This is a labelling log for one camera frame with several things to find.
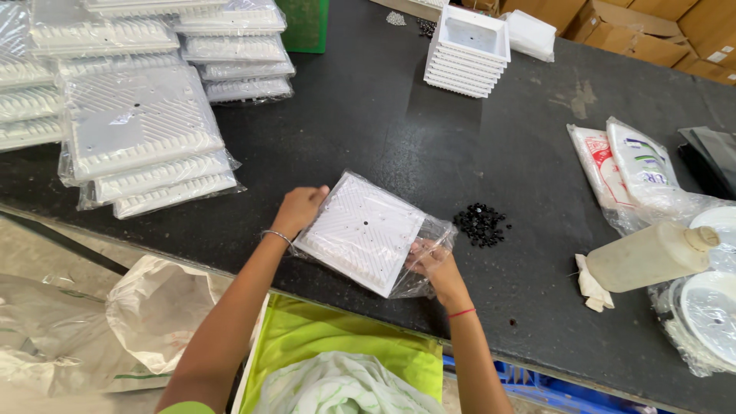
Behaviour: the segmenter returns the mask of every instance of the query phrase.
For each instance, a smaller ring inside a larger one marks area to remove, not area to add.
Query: black work table
[[[215,108],[248,187],[130,220],[75,210],[55,144],[0,154],[0,208],[219,273],[237,273],[295,186],[334,184],[350,168],[435,217],[470,203],[507,213],[506,241],[458,266],[493,354],[588,387],[683,413],[731,414],[736,376],[697,378],[655,321],[645,290],[584,306],[573,255],[618,238],[604,219],[565,125],[605,129],[613,115],[664,144],[680,184],[677,128],[736,131],[736,88],[558,39],[556,62],[514,53],[488,99],[422,81],[428,39],[385,22],[367,0],[333,1],[328,51],[293,54],[296,95]],[[436,301],[384,300],[318,264],[284,259],[273,287],[433,337],[449,338]]]

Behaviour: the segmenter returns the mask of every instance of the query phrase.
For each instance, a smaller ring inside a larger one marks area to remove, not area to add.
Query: person's hand
[[[429,279],[448,314],[473,308],[455,257],[434,240],[417,239],[411,243],[404,265]]]
[[[314,220],[319,205],[329,193],[330,187],[327,186],[321,186],[318,189],[298,187],[286,193],[271,230],[278,231],[289,240],[293,240],[304,227]]]

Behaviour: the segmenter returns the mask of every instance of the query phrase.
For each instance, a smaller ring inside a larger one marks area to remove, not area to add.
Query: red thread bracelet
[[[472,309],[468,309],[468,310],[464,310],[464,311],[462,311],[462,312],[458,312],[458,313],[456,313],[456,314],[454,314],[454,315],[450,315],[450,316],[448,316],[447,318],[448,318],[448,319],[450,319],[450,318],[452,318],[452,317],[455,317],[455,316],[460,316],[460,315],[464,315],[464,314],[466,314],[466,313],[468,313],[468,312],[474,312],[474,311],[475,311],[475,308],[472,308]]]

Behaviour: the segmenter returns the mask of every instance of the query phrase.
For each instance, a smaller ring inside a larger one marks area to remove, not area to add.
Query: white round lid
[[[706,348],[736,365],[736,274],[703,272],[682,287],[685,323]]]
[[[717,207],[700,213],[690,228],[703,225],[713,227],[721,238],[721,244],[710,250],[710,267],[736,273],[736,207]]]

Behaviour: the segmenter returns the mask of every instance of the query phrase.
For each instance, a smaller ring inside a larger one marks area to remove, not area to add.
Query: person's arm
[[[418,240],[411,245],[406,264],[429,279],[448,315],[475,308],[452,253],[432,241]],[[463,414],[514,414],[478,315],[467,312],[450,318],[450,338]]]
[[[316,216],[329,188],[288,193],[271,230],[290,240]],[[249,351],[250,335],[289,244],[266,233],[238,277],[194,333],[155,413],[183,401],[198,401],[223,413],[238,366]]]

